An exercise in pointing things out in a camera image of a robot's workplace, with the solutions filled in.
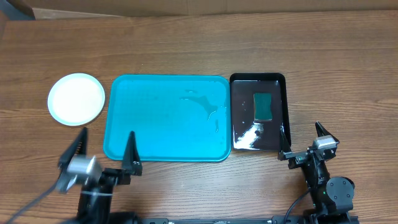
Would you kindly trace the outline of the light blue round plate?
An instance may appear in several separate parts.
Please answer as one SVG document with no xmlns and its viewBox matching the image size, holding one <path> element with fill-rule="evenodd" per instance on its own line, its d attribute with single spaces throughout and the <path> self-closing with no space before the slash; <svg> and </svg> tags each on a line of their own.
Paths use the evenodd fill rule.
<svg viewBox="0 0 398 224">
<path fill-rule="evenodd" d="M 102 84 L 86 73 L 72 73 L 50 89 L 47 108 L 56 121 L 66 126 L 92 122 L 102 111 L 106 95 Z"/>
</svg>

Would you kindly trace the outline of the teal plastic serving tray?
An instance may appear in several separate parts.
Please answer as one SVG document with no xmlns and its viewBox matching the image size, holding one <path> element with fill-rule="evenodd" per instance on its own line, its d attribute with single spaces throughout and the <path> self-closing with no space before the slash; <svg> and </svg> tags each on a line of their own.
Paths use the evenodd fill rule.
<svg viewBox="0 0 398 224">
<path fill-rule="evenodd" d="M 216 75 L 117 77 L 103 152 L 122 160 L 134 132 L 142 161 L 220 162 L 231 152 L 229 81 Z"/>
</svg>

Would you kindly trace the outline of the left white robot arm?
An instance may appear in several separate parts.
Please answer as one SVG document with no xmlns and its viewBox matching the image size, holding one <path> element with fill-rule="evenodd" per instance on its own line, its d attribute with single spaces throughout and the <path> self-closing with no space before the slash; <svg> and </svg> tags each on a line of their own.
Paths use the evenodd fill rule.
<svg viewBox="0 0 398 224">
<path fill-rule="evenodd" d="M 135 212 L 110 212 L 115 186 L 129 185 L 132 176 L 142 175 L 135 133 L 129 133 L 120 169 L 103 168 L 95 156 L 88 157 L 87 139 L 88 129 L 83 128 L 58 161 L 56 190 L 66 193 L 74 185 L 81 185 L 76 217 L 66 222 L 141 223 Z"/>
</svg>

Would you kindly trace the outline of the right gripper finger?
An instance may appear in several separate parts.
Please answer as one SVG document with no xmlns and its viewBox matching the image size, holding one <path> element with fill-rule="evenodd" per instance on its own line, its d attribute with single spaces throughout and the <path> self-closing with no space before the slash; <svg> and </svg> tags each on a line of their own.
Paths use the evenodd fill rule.
<svg viewBox="0 0 398 224">
<path fill-rule="evenodd" d="M 281 126 L 280 127 L 280 133 L 279 133 L 279 153 L 278 153 L 278 160 L 284 161 L 287 160 L 291 157 L 292 155 L 292 150 L 290 148 L 290 144 L 288 142 L 288 139 L 284 133 L 284 128 Z"/>
<path fill-rule="evenodd" d="M 315 139 L 315 146 L 337 146 L 340 143 L 340 141 L 328 132 L 319 121 L 315 123 L 315 128 L 318 135 Z"/>
</svg>

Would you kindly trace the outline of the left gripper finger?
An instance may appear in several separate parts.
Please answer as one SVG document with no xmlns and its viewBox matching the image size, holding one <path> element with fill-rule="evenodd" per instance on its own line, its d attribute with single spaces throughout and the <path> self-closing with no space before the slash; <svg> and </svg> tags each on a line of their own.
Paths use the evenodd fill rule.
<svg viewBox="0 0 398 224">
<path fill-rule="evenodd" d="M 88 128 L 84 127 L 58 160 L 59 168 L 66 168 L 74 155 L 86 155 Z"/>
<path fill-rule="evenodd" d="M 136 137 L 134 131 L 131 131 L 129 134 L 121 168 L 130 175 L 142 175 L 142 164 L 137 151 Z"/>
</svg>

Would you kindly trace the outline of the green dish sponge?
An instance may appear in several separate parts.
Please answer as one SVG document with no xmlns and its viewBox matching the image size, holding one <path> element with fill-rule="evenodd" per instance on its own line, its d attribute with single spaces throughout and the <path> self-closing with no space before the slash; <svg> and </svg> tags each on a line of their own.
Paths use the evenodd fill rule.
<svg viewBox="0 0 398 224">
<path fill-rule="evenodd" d="M 272 120 L 271 102 L 272 97 L 270 93 L 254 94 L 254 119 L 256 121 Z"/>
</svg>

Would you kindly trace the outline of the black rectangular water tray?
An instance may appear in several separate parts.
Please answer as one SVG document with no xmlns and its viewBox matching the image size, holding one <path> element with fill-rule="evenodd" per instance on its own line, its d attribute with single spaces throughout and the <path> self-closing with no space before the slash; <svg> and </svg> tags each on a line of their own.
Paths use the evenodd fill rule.
<svg viewBox="0 0 398 224">
<path fill-rule="evenodd" d="M 285 77 L 281 73 L 234 73 L 229 78 L 232 147 L 236 150 L 279 151 L 280 127 L 291 144 Z M 270 93 L 272 120 L 254 119 L 254 94 Z"/>
</svg>

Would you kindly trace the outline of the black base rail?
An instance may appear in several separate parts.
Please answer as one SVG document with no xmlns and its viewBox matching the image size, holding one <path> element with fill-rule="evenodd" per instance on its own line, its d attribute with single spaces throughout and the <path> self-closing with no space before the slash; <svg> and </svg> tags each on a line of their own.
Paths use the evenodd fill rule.
<svg viewBox="0 0 398 224">
<path fill-rule="evenodd" d="M 168 218 L 140 218 L 134 212 L 111 213 L 108 223 L 133 223 L 133 224 L 304 224 L 310 223 L 303 216 L 293 215 L 285 219 L 283 215 L 272 218 L 209 218 L 209 219 L 179 219 Z"/>
</svg>

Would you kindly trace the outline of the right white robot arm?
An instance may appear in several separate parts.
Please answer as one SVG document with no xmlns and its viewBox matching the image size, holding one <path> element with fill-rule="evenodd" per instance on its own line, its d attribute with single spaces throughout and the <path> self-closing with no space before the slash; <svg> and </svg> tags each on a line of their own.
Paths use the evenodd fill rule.
<svg viewBox="0 0 398 224">
<path fill-rule="evenodd" d="M 283 223 L 358 223 L 358 217 L 349 215 L 353 209 L 354 182 L 347 177 L 331 177 L 326 161 L 336 156 L 340 141 L 320 122 L 315 123 L 317 138 L 306 151 L 293 152 L 284 129 L 280 129 L 278 160 L 289 162 L 289 169 L 300 168 L 307 191 L 293 202 L 283 217 Z M 293 208 L 306 196 L 311 196 L 313 208 L 301 216 L 291 217 Z"/>
</svg>

